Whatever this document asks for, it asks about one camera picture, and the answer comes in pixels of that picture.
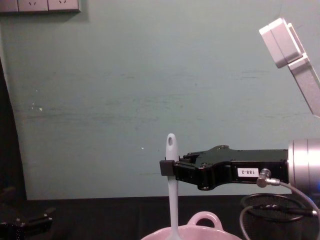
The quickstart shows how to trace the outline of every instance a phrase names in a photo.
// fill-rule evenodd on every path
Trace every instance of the pink bowl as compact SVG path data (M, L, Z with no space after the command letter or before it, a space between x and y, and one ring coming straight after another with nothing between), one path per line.
M214 227L198 226L201 219L209 219ZM187 223L179 226L178 231L182 240L241 240L239 237L225 232L219 218L209 211L196 213ZM171 233L171 227L162 228L142 238L142 240L166 240Z

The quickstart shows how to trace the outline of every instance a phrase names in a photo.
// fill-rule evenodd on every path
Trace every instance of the white spoon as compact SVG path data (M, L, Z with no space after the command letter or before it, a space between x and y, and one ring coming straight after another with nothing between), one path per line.
M165 159L179 160L176 136L170 133L166 138ZM178 232L178 181L175 176L168 176L171 234L166 240L182 240Z

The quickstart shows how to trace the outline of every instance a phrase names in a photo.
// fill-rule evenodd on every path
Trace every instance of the electrical outlet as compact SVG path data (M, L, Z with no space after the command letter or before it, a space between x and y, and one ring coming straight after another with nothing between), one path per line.
M49 11L80 11L78 0L48 0Z
M17 0L0 0L0 13L18 12Z
M19 12L47 12L47 0L18 0Z

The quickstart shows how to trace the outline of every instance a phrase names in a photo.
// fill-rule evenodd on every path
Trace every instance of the gray cable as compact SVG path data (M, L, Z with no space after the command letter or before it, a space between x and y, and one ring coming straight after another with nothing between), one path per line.
M318 222L319 222L318 223L319 224L319 232L318 232L318 236L316 239L320 240L320 210L317 207L317 205L307 195L305 195L302 191L296 189L294 186L291 186L291 185L286 184L284 182L280 182L279 185L286 187L286 188L290 189L291 191L295 192L296 194L298 194L300 197L302 197L304 200L306 200L312 206L312 208L316 211L316 215L318 217Z
M245 215L246 211L248 211L248 210L250 210L250 209L252 209L252 208L253 208L253 206L246 206L246 207L241 211L241 213L240 213L240 218L239 218L239 220L240 220L240 228L241 228L241 231L242 231L242 233L243 233L243 235L244 235L244 237L245 237L246 240L251 240L251 239L250 239L250 237L248 236L248 234L247 234L247 232L246 232L246 230L245 230L245 226L244 226L244 215Z

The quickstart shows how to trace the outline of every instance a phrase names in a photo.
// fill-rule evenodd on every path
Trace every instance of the label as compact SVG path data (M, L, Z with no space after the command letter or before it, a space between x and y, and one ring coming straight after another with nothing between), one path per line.
M257 178L259 177L259 168L238 168L238 177Z

